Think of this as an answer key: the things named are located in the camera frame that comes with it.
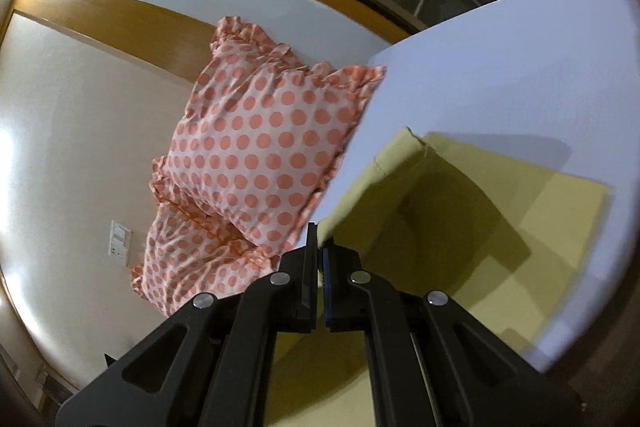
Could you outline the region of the khaki pants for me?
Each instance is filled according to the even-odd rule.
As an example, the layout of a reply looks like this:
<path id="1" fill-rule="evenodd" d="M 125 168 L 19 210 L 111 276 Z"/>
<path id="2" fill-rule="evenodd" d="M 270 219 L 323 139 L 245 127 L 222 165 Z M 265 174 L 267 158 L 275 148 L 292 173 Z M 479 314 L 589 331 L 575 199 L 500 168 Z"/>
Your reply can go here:
<path id="1" fill-rule="evenodd" d="M 445 291 L 523 352 L 576 282 L 606 205 L 604 184 L 401 129 L 318 237 L 400 291 Z"/>

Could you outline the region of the white wall switch plate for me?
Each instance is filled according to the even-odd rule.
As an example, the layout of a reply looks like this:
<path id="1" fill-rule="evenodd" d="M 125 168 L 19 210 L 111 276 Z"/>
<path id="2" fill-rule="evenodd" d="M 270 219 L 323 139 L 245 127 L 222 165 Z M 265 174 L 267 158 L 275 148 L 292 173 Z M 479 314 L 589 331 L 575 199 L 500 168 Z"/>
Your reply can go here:
<path id="1" fill-rule="evenodd" d="M 128 265 L 131 231 L 119 222 L 112 221 L 108 238 L 108 254 L 121 265 Z"/>

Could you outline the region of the polka dot pillow front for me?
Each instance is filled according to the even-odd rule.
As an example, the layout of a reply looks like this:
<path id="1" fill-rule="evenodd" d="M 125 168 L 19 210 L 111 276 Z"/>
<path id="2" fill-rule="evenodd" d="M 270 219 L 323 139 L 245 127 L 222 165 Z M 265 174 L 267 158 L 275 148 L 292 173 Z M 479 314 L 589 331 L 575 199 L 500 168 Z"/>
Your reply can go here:
<path id="1" fill-rule="evenodd" d="M 282 254 L 318 206 L 384 76 L 382 67 L 215 58 L 156 165 L 157 199 L 219 217 L 263 254 Z"/>

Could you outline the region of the white bed sheet mattress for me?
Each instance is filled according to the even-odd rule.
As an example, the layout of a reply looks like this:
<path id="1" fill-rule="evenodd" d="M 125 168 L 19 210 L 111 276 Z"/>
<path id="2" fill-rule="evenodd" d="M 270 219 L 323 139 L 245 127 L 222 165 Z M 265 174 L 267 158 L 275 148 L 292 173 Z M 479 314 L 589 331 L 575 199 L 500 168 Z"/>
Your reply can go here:
<path id="1" fill-rule="evenodd" d="M 439 131 L 604 183 L 610 203 L 584 274 L 527 358 L 548 369 L 596 318 L 639 224 L 639 1 L 499 0 L 372 57 L 387 75 L 326 196 L 329 216 L 401 128 Z"/>

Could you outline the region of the polka dot pillow rear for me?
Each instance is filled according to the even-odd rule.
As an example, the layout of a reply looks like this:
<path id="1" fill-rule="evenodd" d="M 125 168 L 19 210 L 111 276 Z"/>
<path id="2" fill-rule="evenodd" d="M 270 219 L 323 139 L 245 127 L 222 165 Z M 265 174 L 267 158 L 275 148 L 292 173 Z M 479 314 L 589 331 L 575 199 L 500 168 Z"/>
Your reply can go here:
<path id="1" fill-rule="evenodd" d="M 237 16 L 218 22 L 210 49 L 210 62 L 239 53 L 250 64 L 279 61 L 290 67 L 305 67 L 289 46 L 274 42 L 260 26 Z M 131 287 L 169 317 L 200 291 L 217 297 L 242 293 L 254 280 L 273 272 L 280 257 L 263 254 L 219 217 L 201 219 L 173 202 L 158 200 L 152 183 L 156 165 L 165 155 L 152 164 L 150 189 L 156 200 L 156 216 L 143 259 L 131 271 Z"/>

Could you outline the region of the polka dot pillow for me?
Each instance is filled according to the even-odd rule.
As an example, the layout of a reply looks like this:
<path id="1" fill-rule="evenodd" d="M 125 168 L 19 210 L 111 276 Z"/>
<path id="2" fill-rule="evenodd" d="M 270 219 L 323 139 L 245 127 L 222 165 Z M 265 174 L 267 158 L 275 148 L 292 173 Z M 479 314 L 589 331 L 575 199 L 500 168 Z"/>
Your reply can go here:
<path id="1" fill-rule="evenodd" d="M 263 254 L 282 254 L 318 206 L 384 76 L 382 67 L 215 58 L 156 165 L 157 199 L 219 217 Z"/>
<path id="2" fill-rule="evenodd" d="M 274 42 L 260 26 L 237 16 L 218 22 L 210 49 L 210 62 L 239 53 L 250 64 L 279 61 L 290 67 L 305 67 L 289 46 Z M 173 202 L 158 200 L 152 183 L 156 165 L 165 155 L 152 164 L 150 189 L 156 200 L 156 216 L 143 259 L 131 271 L 131 287 L 169 317 L 200 291 L 217 297 L 242 293 L 254 280 L 273 272 L 280 257 L 263 254 L 219 217 L 201 219 Z"/>

